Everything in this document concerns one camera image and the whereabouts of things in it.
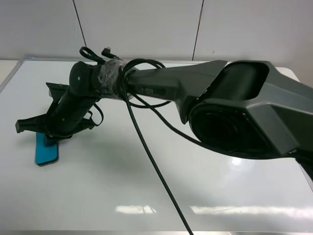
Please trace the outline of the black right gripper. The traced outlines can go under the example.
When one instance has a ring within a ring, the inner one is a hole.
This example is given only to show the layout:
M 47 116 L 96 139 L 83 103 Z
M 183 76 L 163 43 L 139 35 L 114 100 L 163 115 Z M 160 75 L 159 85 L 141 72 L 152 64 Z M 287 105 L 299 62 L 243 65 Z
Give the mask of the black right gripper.
M 44 134 L 44 145 L 52 146 L 72 138 L 72 135 L 96 126 L 91 118 L 91 107 L 97 102 L 97 94 L 76 85 L 46 83 L 53 99 L 46 114 L 17 120 L 17 133 L 31 131 Z

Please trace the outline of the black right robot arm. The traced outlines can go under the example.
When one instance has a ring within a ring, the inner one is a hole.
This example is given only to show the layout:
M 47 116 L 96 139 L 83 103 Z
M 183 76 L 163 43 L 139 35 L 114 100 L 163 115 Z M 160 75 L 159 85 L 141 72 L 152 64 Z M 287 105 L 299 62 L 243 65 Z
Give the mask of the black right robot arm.
M 313 90 L 281 74 L 267 61 L 216 60 L 164 68 L 149 60 L 119 58 L 76 63 L 69 85 L 48 83 L 53 99 L 47 113 L 16 122 L 17 132 L 46 135 L 46 144 L 94 127 L 86 119 L 103 98 L 129 102 L 142 95 L 175 103 L 203 147 L 253 160 L 294 158 L 313 173 Z

